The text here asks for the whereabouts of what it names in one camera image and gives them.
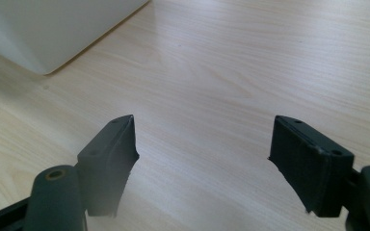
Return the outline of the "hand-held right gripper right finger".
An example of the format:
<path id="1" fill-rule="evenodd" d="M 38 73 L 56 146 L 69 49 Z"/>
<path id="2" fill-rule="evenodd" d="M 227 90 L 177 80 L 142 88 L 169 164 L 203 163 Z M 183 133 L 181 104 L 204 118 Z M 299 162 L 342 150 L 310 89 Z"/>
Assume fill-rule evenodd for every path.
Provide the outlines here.
<path id="1" fill-rule="evenodd" d="M 344 182 L 354 154 L 308 124 L 275 117 L 269 160 L 276 165 L 308 212 L 336 218 L 344 204 Z"/>

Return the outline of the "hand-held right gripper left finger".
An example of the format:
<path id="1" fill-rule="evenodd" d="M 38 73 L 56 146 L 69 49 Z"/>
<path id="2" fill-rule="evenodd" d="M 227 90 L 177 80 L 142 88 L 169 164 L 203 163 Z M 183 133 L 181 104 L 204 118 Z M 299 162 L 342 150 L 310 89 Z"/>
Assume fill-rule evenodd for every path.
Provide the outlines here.
<path id="1" fill-rule="evenodd" d="M 130 172 L 139 160 L 134 116 L 108 122 L 78 154 L 84 208 L 91 217 L 114 217 Z"/>

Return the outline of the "white box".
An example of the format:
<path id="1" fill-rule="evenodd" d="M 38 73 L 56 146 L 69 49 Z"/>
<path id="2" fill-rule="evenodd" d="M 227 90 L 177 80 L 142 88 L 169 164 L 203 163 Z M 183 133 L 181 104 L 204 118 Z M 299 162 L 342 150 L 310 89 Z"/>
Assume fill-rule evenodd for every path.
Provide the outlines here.
<path id="1" fill-rule="evenodd" d="M 0 0 L 0 55 L 51 73 L 148 1 Z"/>

